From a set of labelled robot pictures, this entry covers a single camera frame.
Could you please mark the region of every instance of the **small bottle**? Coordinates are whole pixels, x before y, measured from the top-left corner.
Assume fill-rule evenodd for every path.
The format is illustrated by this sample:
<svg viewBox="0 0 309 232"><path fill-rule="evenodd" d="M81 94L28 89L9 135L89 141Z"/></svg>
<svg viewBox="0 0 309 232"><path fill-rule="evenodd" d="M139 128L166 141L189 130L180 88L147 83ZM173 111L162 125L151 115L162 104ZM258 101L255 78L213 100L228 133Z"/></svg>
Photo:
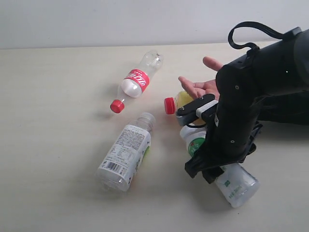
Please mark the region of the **small bottle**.
<svg viewBox="0 0 309 232"><path fill-rule="evenodd" d="M104 187L126 192L150 147L155 118L142 113L122 130L107 156L98 167L96 176Z"/></svg>
<svg viewBox="0 0 309 232"><path fill-rule="evenodd" d="M111 103L111 110L120 113L124 109L127 100L142 95L162 64L162 55L159 55L155 50L147 52L139 65L131 70L119 85L117 98Z"/></svg>
<svg viewBox="0 0 309 232"><path fill-rule="evenodd" d="M184 105L187 105L192 101L193 98L186 91L179 92L174 98L165 98L164 99L165 113L168 115L172 115L176 113L176 111L179 108L183 107ZM205 122L199 118L196 121L194 121L193 124L204 125Z"/></svg>
<svg viewBox="0 0 309 232"><path fill-rule="evenodd" d="M192 157L204 143L205 128L184 126L180 136L186 142L186 149ZM214 182L233 208L245 204L259 189L260 182L248 173L239 163L221 166L224 173Z"/></svg>

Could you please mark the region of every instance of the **red label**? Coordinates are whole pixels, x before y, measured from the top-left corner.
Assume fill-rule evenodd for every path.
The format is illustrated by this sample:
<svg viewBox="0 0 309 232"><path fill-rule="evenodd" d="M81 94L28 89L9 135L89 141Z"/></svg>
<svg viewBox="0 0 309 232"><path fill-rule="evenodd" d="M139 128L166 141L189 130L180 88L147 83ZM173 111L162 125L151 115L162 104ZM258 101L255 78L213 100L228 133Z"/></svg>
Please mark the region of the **red label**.
<svg viewBox="0 0 309 232"><path fill-rule="evenodd" d="M148 75L138 69L131 70L125 79L135 81L139 84L142 92L145 91L150 82Z"/></svg>

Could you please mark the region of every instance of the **white wall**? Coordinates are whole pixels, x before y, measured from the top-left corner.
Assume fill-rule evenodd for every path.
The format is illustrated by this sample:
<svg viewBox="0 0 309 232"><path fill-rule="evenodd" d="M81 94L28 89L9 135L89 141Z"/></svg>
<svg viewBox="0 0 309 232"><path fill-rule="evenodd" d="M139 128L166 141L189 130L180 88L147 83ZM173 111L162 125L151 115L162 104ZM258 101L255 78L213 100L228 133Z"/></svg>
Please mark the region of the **white wall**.
<svg viewBox="0 0 309 232"><path fill-rule="evenodd" d="M0 48L226 42L246 20L307 29L308 10L308 0L0 0Z"/></svg>

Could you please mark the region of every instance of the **yellow liquid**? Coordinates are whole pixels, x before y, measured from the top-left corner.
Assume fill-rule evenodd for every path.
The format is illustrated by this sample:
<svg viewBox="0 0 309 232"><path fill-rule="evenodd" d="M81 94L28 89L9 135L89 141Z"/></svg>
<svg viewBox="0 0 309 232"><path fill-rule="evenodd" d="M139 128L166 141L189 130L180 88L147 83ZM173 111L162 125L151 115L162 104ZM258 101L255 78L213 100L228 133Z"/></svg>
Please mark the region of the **yellow liquid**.
<svg viewBox="0 0 309 232"><path fill-rule="evenodd" d="M188 103L193 101L193 98L190 97L190 95L186 91L181 91L176 96L177 101L177 108L183 107L184 105L187 105ZM193 122L195 125L204 125L205 122L202 119L197 119Z"/></svg>

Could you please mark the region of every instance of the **coca-cola bottle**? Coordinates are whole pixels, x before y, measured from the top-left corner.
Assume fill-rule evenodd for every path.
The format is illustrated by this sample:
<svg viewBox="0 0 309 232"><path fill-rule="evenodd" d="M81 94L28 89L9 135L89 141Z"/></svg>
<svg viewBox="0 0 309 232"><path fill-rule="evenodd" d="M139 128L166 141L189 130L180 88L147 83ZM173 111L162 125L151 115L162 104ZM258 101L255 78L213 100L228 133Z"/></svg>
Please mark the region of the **coca-cola bottle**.
<svg viewBox="0 0 309 232"><path fill-rule="evenodd" d="M131 70L119 85L117 98L111 103L111 110L120 113L127 100L142 95L162 63L163 56L159 55L156 50L147 52L139 65Z"/></svg>

